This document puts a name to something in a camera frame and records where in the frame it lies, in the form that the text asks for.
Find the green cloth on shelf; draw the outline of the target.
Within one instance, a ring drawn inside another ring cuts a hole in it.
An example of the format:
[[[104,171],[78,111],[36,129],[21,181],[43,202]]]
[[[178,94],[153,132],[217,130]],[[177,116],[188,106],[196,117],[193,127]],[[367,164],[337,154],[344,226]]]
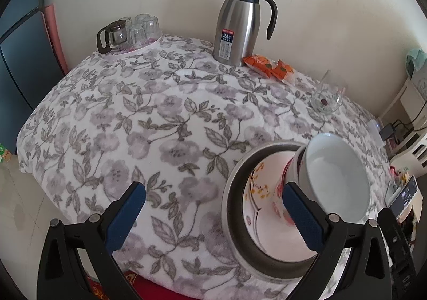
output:
[[[426,53],[419,49],[413,48],[409,50],[405,56],[405,70],[409,78],[413,77],[415,72],[423,68],[426,63]]]

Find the orange snack packet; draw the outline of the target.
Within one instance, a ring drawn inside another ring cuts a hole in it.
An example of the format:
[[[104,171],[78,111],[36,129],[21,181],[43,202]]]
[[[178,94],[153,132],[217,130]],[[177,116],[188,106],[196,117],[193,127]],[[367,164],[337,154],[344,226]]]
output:
[[[265,78],[274,78],[283,84],[295,85],[296,70],[281,60],[272,61],[264,56],[253,55],[243,58],[243,62],[252,71]]]

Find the stainless steel thermos jug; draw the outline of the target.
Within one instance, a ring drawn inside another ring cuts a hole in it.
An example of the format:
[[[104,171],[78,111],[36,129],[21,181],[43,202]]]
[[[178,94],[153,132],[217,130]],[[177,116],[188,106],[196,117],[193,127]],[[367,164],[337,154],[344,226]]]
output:
[[[252,56],[260,27],[261,0],[225,0],[216,24],[213,57],[231,66],[245,65]],[[278,10],[274,0],[264,0],[271,8],[266,37],[271,39],[276,26]]]

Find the smartphone on stand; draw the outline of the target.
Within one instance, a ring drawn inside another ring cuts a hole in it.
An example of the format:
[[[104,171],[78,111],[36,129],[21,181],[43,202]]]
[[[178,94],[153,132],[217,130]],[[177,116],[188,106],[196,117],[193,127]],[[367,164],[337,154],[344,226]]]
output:
[[[394,217],[398,218],[402,213],[410,206],[415,195],[418,192],[418,185],[416,178],[411,176],[401,189],[397,191],[397,194],[394,195],[393,200],[388,204],[388,208],[394,214]]]

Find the small clear glass cups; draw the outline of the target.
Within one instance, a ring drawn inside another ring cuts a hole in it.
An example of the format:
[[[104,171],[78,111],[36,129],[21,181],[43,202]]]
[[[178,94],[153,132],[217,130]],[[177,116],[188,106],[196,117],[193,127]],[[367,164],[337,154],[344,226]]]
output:
[[[159,40],[163,32],[157,16],[149,13],[138,14],[134,19],[130,16],[120,18],[125,21],[127,30],[127,49],[136,50]]]

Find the small white square bowl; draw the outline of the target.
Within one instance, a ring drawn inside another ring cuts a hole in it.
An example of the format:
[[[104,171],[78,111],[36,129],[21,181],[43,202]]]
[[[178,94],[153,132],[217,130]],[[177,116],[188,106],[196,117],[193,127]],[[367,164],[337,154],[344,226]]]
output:
[[[305,150],[306,146],[302,146],[297,150],[297,152],[295,152],[293,159],[290,160],[290,164],[287,169],[287,174],[285,176],[285,183],[295,182],[301,189],[304,188],[305,182],[299,179],[299,172]]]

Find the white lattice chair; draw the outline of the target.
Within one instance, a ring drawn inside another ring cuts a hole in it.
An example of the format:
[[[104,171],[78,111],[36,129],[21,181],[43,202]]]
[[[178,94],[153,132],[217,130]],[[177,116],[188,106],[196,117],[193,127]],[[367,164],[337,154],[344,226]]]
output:
[[[426,133],[390,161],[395,170],[407,168],[415,177],[426,174]]]

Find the grey floral tablecloth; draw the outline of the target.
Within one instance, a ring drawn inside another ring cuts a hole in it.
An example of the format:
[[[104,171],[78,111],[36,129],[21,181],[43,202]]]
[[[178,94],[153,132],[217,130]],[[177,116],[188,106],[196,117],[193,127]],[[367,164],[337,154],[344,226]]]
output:
[[[245,152],[278,139],[308,142],[331,132],[361,158],[368,216],[384,204],[384,150],[372,115],[345,100],[330,116],[308,100],[313,79],[292,85],[218,63],[209,42],[180,36],[129,56],[93,53],[34,110],[17,138],[22,172],[71,222],[119,199],[133,181],[148,198],[119,266],[196,299],[285,299],[295,287],[258,280],[233,257],[221,229],[227,177]]]

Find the white side shelf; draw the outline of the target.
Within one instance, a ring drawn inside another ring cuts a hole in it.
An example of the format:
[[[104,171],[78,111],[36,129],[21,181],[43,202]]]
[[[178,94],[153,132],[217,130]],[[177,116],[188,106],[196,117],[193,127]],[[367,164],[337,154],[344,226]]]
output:
[[[378,122],[382,128],[388,123],[396,128],[393,137],[386,140],[389,158],[406,150],[426,133],[426,100],[409,78],[378,117]]]

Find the clear glass mug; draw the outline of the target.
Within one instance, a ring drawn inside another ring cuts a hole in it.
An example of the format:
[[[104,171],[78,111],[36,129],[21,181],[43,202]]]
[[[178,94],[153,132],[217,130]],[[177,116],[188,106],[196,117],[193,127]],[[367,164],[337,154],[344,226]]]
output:
[[[347,83],[331,70],[323,78],[310,96],[310,105],[318,113],[329,115],[338,110],[347,91]]]

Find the stainless steel plate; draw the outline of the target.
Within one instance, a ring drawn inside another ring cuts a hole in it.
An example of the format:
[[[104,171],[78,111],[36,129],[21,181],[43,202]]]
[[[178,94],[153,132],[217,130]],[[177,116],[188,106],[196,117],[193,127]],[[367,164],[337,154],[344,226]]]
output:
[[[281,151],[296,152],[302,146],[298,142],[275,141],[251,150],[235,165],[224,189],[222,197],[224,235],[236,260],[259,280],[270,283],[286,283],[303,278],[312,281],[329,281],[341,256],[339,251],[329,254],[326,250],[322,250],[320,253],[315,253],[314,257],[302,262],[281,262],[266,256],[255,245],[245,227],[242,197],[250,171],[269,155]],[[326,245],[326,233],[331,224],[327,214],[324,221],[326,231],[323,235],[323,247]]]

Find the white plate black rim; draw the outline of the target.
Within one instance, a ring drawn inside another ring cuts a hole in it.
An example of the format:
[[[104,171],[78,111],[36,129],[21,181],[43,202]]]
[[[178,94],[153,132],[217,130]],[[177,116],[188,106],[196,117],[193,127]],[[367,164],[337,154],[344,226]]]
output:
[[[302,262],[315,256],[287,214],[278,195],[282,175],[288,171],[295,151],[267,156],[250,171],[242,197],[245,227],[255,245],[281,262]]]

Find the strawberry pattern red-rim bowl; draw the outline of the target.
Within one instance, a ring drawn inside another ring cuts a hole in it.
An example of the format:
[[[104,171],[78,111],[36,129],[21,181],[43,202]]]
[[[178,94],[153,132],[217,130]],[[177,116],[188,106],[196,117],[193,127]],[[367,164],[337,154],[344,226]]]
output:
[[[294,154],[293,158],[285,166],[280,180],[280,184],[284,187],[289,182],[295,182],[297,185],[300,184],[299,174],[301,164],[303,162],[303,155],[305,154],[306,146],[300,147]]]

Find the large light blue bowl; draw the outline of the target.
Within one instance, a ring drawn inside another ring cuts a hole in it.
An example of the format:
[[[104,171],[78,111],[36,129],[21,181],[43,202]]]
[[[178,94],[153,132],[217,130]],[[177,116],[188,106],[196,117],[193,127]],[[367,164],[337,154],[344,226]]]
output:
[[[359,223],[370,204],[370,184],[357,153],[334,134],[318,134],[307,144],[298,170],[298,185],[327,214]]]

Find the white power strip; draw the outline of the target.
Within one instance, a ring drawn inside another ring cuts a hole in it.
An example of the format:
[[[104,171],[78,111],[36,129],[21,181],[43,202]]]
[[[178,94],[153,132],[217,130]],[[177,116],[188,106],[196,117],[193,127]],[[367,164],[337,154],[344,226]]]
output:
[[[381,138],[381,135],[380,135],[381,128],[380,128],[377,120],[375,120],[375,119],[369,120],[367,123],[367,129],[368,129],[368,133],[370,134],[374,144],[378,148],[382,148],[386,145],[386,142]]]

